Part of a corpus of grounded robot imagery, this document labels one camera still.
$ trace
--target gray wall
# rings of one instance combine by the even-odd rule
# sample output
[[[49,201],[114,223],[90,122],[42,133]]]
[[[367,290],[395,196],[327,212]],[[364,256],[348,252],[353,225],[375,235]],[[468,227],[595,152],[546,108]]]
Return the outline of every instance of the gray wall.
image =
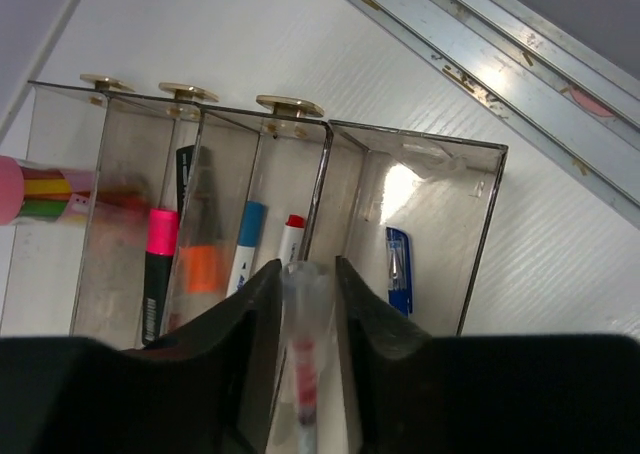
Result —
[[[640,0],[519,0],[640,79]]]

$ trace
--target blue cap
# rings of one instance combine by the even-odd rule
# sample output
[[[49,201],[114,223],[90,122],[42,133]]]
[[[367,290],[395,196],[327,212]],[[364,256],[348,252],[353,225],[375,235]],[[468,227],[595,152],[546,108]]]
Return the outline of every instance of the blue cap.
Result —
[[[242,217],[242,226],[240,226],[239,246],[256,247],[258,245],[266,209],[264,204],[259,202],[247,202],[244,208],[244,216]]]

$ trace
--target highlighter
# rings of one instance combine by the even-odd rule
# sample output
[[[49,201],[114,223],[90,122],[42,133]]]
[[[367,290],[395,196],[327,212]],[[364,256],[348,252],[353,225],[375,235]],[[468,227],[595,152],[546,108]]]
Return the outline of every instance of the highlighter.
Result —
[[[256,246],[262,232],[262,221],[266,207],[259,202],[249,201],[244,209],[236,254],[231,266],[231,277],[227,287],[227,297],[244,286],[251,275]]]
[[[149,237],[144,260],[142,300],[142,343],[144,345],[160,337],[179,225],[180,217],[176,211],[151,209],[149,213]]]

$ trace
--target metal frame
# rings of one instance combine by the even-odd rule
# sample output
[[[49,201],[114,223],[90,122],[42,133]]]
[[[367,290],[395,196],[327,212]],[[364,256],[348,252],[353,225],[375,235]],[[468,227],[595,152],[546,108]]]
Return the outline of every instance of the metal frame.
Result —
[[[640,227],[638,81],[605,62],[601,74],[491,0],[348,1]],[[580,107],[576,87],[612,117]]]

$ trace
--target brown stain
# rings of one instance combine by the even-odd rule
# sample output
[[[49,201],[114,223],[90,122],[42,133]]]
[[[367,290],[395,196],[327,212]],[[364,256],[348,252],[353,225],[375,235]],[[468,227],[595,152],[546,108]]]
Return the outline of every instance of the brown stain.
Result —
[[[580,170],[580,174],[582,174],[583,176],[586,176],[589,174],[589,167],[580,159],[574,158],[573,161],[571,161],[571,165],[576,166]]]
[[[447,71],[447,70],[446,70],[446,67],[448,67],[448,66],[445,66],[445,69],[442,69],[442,72],[443,72],[447,77],[449,77],[449,78],[450,78],[450,79],[452,79],[453,81],[455,81],[455,82],[457,82],[458,84],[460,84],[462,87],[464,87],[464,88],[465,88],[467,91],[469,91],[471,94],[475,94],[475,92],[476,92],[476,91],[474,91],[474,90],[473,90],[473,88],[472,88],[471,86],[468,86],[468,85],[465,83],[465,81],[463,80],[463,79],[465,78],[466,74],[464,74],[464,73],[462,74],[463,79],[458,79],[454,74],[452,74],[451,72]]]
[[[529,56],[529,53],[527,51],[522,51],[522,57],[524,57],[525,61],[527,61],[529,67],[533,67],[533,61],[531,60],[531,56]]]
[[[376,11],[380,10],[380,6],[374,0],[360,0],[360,1],[364,2],[367,6],[369,6],[372,9],[375,9]]]

